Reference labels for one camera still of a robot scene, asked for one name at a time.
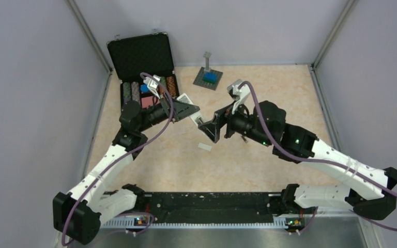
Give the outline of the white remote battery cover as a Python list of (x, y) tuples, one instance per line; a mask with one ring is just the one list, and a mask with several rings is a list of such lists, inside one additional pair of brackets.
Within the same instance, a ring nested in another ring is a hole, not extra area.
[(211, 145), (207, 145), (207, 144), (204, 144), (204, 143), (199, 143), (198, 144), (198, 148), (204, 149), (204, 150), (207, 150), (207, 151), (211, 151), (212, 150), (212, 146)]

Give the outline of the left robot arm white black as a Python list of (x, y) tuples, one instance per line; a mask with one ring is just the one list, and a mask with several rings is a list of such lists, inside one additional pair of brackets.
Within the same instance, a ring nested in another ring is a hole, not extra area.
[(176, 99), (162, 99), (147, 108), (133, 100), (126, 102), (119, 118), (120, 129), (103, 158), (68, 193), (59, 192), (54, 197), (54, 228), (71, 240), (89, 244), (109, 220), (127, 210), (142, 212), (143, 190), (134, 185), (127, 184), (107, 197), (103, 195), (119, 173), (152, 142), (143, 131), (163, 121), (178, 122), (199, 110), (197, 105)]

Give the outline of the white remote control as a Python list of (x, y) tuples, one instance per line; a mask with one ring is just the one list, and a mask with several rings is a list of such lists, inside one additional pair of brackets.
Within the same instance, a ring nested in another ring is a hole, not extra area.
[(177, 97), (177, 101), (181, 102), (181, 108), (177, 112), (177, 116), (180, 118), (180, 120), (189, 117), (197, 126), (205, 122), (200, 112), (200, 108), (192, 102), (186, 93), (183, 93)]

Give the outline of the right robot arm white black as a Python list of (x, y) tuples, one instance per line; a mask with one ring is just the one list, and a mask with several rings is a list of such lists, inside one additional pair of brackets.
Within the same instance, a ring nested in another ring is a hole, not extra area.
[(311, 131), (288, 124), (285, 110), (260, 102), (252, 114), (244, 105), (230, 104), (215, 111), (212, 120), (198, 128), (213, 142), (226, 127), (225, 138), (239, 133), (264, 146), (272, 146), (279, 159), (305, 165), (336, 179), (333, 186), (289, 184), (280, 198), (285, 212), (334, 207), (351, 210), (370, 220), (383, 220), (396, 208), (390, 190), (397, 184), (397, 169), (376, 169), (335, 150)]

